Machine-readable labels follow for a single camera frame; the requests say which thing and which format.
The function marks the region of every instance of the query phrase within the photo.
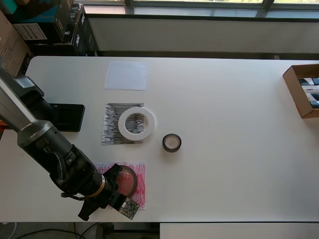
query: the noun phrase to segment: tape roll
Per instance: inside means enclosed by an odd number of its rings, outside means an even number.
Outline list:
[[[142,114],[148,120],[148,126],[144,129],[144,131],[142,133],[138,133],[138,134],[131,133],[125,127],[125,122],[126,122],[127,118],[131,115],[134,115],[134,114]],[[139,140],[146,139],[147,137],[149,137],[152,134],[152,132],[154,131],[154,128],[155,128],[155,118],[152,115],[152,113],[149,112],[145,108],[140,108],[140,107],[130,108],[130,109],[124,111],[123,114],[119,118],[119,131],[120,131],[120,133],[125,138],[132,140],[132,141],[139,141]]]

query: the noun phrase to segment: white table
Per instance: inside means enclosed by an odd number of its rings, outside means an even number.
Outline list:
[[[104,90],[110,61],[147,62],[146,91]],[[95,163],[144,161],[146,209],[135,222],[319,220],[319,119],[300,118],[282,74],[315,61],[36,57],[27,75],[50,103],[84,104],[64,135]],[[144,102],[156,129],[141,145],[101,145],[106,103]],[[182,139],[163,150],[168,133]],[[48,173],[6,130],[0,141],[0,221],[80,221]],[[99,209],[91,221],[129,220]]]

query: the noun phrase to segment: cardboard box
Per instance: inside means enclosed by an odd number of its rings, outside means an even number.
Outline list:
[[[97,56],[99,47],[96,43],[91,24],[89,22],[89,19],[86,17],[85,9],[82,4],[73,4],[69,21],[76,22],[80,26],[80,30],[84,36],[85,43],[89,49],[89,55]]]
[[[293,65],[283,75],[300,116],[304,119],[319,117],[319,109],[312,108],[298,78],[319,77],[319,64]]]
[[[25,74],[32,58],[30,49],[2,12],[0,26],[1,67],[13,77]]]
[[[31,0],[8,18],[28,44],[62,42],[72,4],[73,0]]]
[[[29,46],[36,56],[87,56],[88,48],[78,24],[69,22],[62,43]]]

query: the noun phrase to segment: window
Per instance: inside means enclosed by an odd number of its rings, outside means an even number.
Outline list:
[[[134,9],[133,14],[141,12],[140,14],[149,14],[153,12],[151,7],[172,7],[172,9],[157,9],[156,14],[162,15],[162,12],[171,11],[174,12],[174,7],[178,7],[175,10],[181,11],[182,7],[185,8],[187,13],[182,15],[196,15],[196,12],[200,11],[203,15],[208,16],[239,16],[239,17],[268,17],[269,13],[275,12],[277,18],[290,18],[289,12],[282,11],[291,10],[291,15],[298,15],[299,12],[294,12],[297,10],[303,11],[302,16],[297,18],[319,18],[319,0],[76,0],[84,4],[103,4],[103,5],[125,5],[130,7],[150,7],[148,9]],[[232,12],[226,12],[222,9],[234,8]],[[215,12],[206,12],[205,9],[214,9]],[[130,14],[129,10],[123,10],[125,14]]]

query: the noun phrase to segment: paper with pink scribbles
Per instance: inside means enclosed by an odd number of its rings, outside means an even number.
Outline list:
[[[115,163],[96,163],[96,168],[101,172],[105,173],[109,170]],[[129,162],[121,162],[117,163],[119,165],[125,165],[134,170],[138,178],[138,186],[135,194],[131,197],[131,199],[137,202],[140,205],[140,209],[145,209],[146,197],[145,197],[145,163],[129,163]],[[130,190],[132,188],[132,177],[127,173],[119,173],[117,184],[119,185],[119,192],[125,195],[127,188]]]

